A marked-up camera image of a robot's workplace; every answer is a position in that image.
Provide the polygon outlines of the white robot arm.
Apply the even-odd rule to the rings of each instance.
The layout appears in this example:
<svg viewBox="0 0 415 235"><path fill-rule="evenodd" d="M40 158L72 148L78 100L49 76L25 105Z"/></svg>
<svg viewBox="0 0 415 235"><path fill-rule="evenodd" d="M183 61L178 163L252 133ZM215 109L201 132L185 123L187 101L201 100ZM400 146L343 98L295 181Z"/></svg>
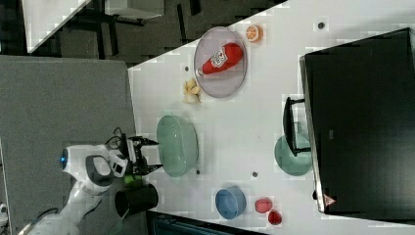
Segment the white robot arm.
<svg viewBox="0 0 415 235"><path fill-rule="evenodd" d="M143 136L123 134L101 145L73 145L64 148L62 171L75 179L61 211L49 209L23 228L19 235L79 235L81 219L94 211L116 179L126 185L159 169L149 165L141 153L144 146L158 143Z"/></svg>

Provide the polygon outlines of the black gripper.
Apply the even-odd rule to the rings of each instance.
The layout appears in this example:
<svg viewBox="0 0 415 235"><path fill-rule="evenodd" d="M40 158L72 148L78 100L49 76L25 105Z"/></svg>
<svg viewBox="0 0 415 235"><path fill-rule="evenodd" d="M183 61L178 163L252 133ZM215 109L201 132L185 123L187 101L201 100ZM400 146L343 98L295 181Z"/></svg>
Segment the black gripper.
<svg viewBox="0 0 415 235"><path fill-rule="evenodd" d="M134 175L145 175L149 174L159 168L161 168L161 164L152 164L147 165L147 160L143 157L141 153L141 147L134 143L131 138L126 140L127 143L127 150L129 156L129 163L127 167L128 174ZM139 139L139 143L141 146L157 146L158 142L151 140L149 138L141 137Z"/></svg>

